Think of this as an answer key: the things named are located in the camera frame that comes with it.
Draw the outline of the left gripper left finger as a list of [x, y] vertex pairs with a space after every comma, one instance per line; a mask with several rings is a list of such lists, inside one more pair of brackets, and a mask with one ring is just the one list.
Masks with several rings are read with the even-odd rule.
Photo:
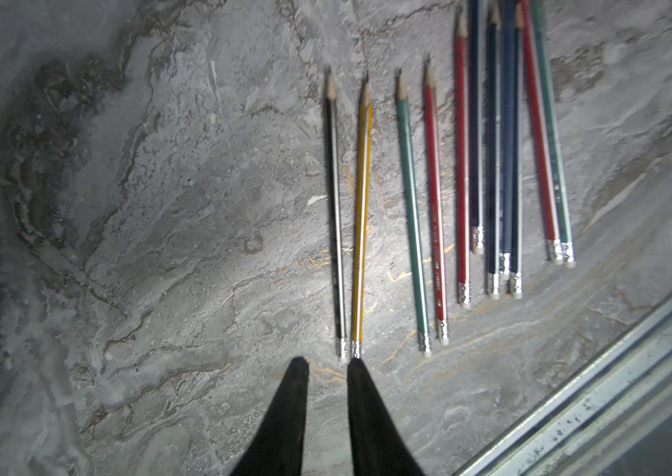
[[300, 475], [302, 471], [309, 364], [289, 363], [256, 436], [232, 475]]

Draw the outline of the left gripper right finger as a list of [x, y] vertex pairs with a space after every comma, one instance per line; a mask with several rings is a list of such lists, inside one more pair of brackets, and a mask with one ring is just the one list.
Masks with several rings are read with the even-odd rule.
[[359, 358], [348, 365], [348, 415], [355, 475], [423, 475]]

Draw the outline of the black pencil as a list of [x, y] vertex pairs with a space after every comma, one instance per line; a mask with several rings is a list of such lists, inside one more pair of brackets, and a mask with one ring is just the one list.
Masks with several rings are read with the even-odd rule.
[[347, 317], [345, 310], [344, 266], [342, 256], [342, 230], [339, 180], [338, 152], [338, 121], [337, 121], [337, 86], [331, 67], [325, 73], [325, 138], [329, 165], [329, 192], [331, 200], [331, 218], [333, 231], [333, 247], [331, 260], [334, 269], [335, 306], [338, 317], [337, 355], [340, 363], [345, 363], [349, 355], [349, 339], [347, 337]]

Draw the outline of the green pencil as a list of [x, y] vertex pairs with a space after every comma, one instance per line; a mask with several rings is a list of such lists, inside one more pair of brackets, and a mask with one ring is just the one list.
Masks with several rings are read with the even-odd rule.
[[530, 12], [530, 23], [535, 39], [536, 59], [543, 99], [543, 111], [548, 138], [552, 182], [554, 188], [556, 211], [558, 215], [561, 256], [563, 258], [564, 264], [568, 268], [574, 268], [576, 266], [576, 258], [574, 252], [571, 220], [569, 216], [569, 203], [563, 168], [560, 131], [558, 127], [557, 108], [555, 104], [553, 76], [547, 49], [547, 35], [544, 24], [542, 3], [540, 1], [530, 1], [528, 12]]
[[417, 205], [417, 189], [415, 184], [414, 148], [412, 144], [412, 130], [407, 85], [401, 71], [397, 72], [397, 94], [395, 95], [395, 104], [397, 105], [399, 152], [401, 152], [411, 275], [414, 291], [414, 306], [419, 339], [419, 349], [421, 354], [428, 358], [432, 355], [432, 349], [430, 323], [426, 301], [420, 220]]

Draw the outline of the red pencil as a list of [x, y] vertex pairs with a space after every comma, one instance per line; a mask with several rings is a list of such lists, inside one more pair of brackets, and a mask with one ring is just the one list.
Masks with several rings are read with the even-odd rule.
[[528, 110], [532, 124], [532, 139], [536, 168], [539, 178], [539, 190], [543, 205], [545, 238], [549, 259], [556, 264], [563, 263], [563, 252], [559, 239], [556, 203], [552, 182], [548, 139], [543, 111], [541, 82], [538, 72], [535, 39], [530, 26], [530, 2], [520, 1], [518, 13], [522, 19], [522, 37], [524, 38], [524, 77], [528, 94]]
[[447, 313], [446, 263], [440, 170], [440, 134], [437, 110], [437, 82], [431, 59], [427, 58], [424, 77], [424, 126], [428, 160], [429, 203], [432, 231], [432, 261], [434, 276], [434, 308], [437, 332], [443, 346], [449, 344]]
[[468, 130], [468, 71], [466, 47], [469, 27], [466, 7], [458, 10], [454, 42], [455, 65], [455, 126], [457, 179], [457, 238], [458, 238], [458, 301], [463, 309], [471, 308], [470, 277], [470, 209], [469, 209], [469, 130]]

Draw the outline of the yellow pencil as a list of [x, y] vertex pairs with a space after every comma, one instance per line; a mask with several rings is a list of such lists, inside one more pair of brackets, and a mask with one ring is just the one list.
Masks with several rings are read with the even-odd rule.
[[368, 205], [370, 193], [370, 162], [372, 144], [373, 103], [369, 76], [363, 80], [358, 123], [358, 176], [356, 193], [356, 223], [354, 247], [353, 315], [351, 351], [361, 358], [363, 350], [363, 321], [366, 251], [368, 237]]

